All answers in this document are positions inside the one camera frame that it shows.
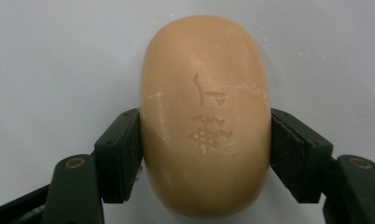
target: black mechanical arm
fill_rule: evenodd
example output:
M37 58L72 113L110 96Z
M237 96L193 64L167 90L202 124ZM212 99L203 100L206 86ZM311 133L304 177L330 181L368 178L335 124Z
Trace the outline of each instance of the black mechanical arm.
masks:
M118 116L91 155L60 161L51 184L0 206L0 224L102 224L102 202L124 203L142 167L139 111ZM344 155L300 120L271 110L271 168L298 203L318 203L326 224L375 224L375 162Z

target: orange soap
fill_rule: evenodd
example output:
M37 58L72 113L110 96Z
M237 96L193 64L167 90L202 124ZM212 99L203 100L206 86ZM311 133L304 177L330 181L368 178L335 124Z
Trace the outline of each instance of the orange soap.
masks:
M233 21L192 16L161 28L146 50L141 129L150 184L188 217L225 217L260 193L271 111L257 46Z

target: oval peach-colored object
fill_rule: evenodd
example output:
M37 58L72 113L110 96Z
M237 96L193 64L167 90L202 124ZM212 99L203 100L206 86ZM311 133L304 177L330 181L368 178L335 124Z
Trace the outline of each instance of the oval peach-colored object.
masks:
M147 47L141 83L144 158L163 204L204 218L249 206L271 150L268 86L250 35L214 16L173 21Z

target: white surface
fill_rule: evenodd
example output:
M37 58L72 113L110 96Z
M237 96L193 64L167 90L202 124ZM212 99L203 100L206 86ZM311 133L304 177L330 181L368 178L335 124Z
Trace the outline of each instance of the white surface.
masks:
M0 205L46 185L61 159L91 153L121 112L139 105L140 69L169 21L214 14L256 40L271 106L335 145L375 161L375 0L0 1ZM208 223L170 214L144 172L106 223ZM273 172L257 201L214 223L325 223Z

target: soap bar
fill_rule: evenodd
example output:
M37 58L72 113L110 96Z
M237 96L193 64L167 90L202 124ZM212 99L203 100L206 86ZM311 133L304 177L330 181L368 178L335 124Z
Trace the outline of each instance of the soap bar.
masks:
M256 44L216 16L173 21L151 39L141 80L141 131L152 189L198 218L244 210L269 169L271 111Z

